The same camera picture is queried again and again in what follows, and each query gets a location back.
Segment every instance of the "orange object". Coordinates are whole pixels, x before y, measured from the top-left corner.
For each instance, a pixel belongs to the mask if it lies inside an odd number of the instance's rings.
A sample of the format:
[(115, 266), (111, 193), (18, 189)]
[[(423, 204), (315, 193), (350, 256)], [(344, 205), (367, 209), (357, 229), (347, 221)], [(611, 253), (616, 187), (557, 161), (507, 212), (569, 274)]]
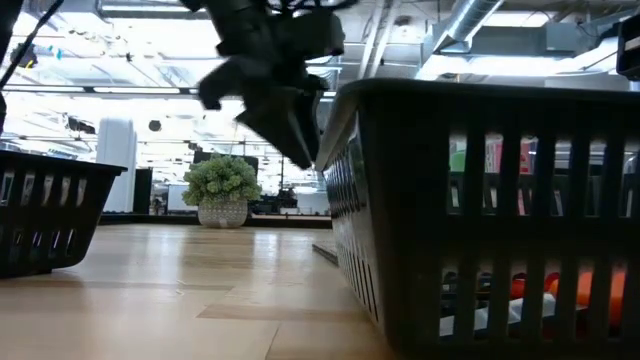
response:
[[(576, 299), (577, 305), (589, 306), (589, 300), (591, 297), (591, 279), (593, 274), (588, 272), (580, 275), (578, 278), (578, 297)], [(624, 292), (624, 272), (617, 272), (613, 274), (611, 280), (611, 300), (609, 301), (609, 323), (611, 325), (620, 325), (620, 318), (622, 316), (622, 295)], [(549, 292), (553, 296), (558, 296), (558, 280), (554, 280), (549, 287)]]
[[(551, 284), (560, 277), (558, 273), (552, 273), (544, 281), (544, 291), (549, 291)], [(524, 297), (526, 279), (513, 279), (511, 281), (511, 299), (521, 299)]]

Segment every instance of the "white column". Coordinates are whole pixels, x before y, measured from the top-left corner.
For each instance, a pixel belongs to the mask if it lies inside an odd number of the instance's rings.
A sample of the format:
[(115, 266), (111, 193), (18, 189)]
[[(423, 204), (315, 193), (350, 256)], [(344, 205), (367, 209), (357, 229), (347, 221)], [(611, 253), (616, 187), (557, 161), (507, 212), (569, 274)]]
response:
[(104, 211), (133, 211), (137, 142), (132, 119), (110, 117), (100, 121), (96, 162), (127, 168), (114, 181)]

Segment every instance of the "wooden floor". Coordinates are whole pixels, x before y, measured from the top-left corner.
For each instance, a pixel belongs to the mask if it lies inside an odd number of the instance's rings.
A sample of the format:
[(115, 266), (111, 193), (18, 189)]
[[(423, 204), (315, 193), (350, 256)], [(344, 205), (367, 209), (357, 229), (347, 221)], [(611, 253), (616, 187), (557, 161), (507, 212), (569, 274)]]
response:
[(330, 231), (99, 227), (86, 259), (0, 281), (2, 360), (388, 359)]

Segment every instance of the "potted plant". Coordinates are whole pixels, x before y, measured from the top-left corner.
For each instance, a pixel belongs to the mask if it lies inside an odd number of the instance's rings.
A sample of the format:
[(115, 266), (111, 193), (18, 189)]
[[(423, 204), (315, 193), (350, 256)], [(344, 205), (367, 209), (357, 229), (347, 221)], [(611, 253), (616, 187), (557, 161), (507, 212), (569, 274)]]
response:
[(198, 220), (204, 226), (240, 227), (247, 219), (247, 201), (260, 199), (255, 171), (240, 157), (213, 155), (192, 165), (184, 180), (189, 188), (182, 198), (198, 207)]

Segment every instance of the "green object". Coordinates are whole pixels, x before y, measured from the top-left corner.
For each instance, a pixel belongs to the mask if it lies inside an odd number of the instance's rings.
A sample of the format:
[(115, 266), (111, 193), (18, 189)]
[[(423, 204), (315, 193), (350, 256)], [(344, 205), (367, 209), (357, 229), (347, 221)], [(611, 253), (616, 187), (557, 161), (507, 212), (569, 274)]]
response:
[(182, 199), (190, 206), (258, 200), (262, 191), (251, 165), (239, 157), (213, 155), (211, 160), (192, 165), (184, 180), (189, 189)]
[(467, 157), (465, 151), (458, 151), (449, 157), (450, 171), (464, 172), (464, 162)]

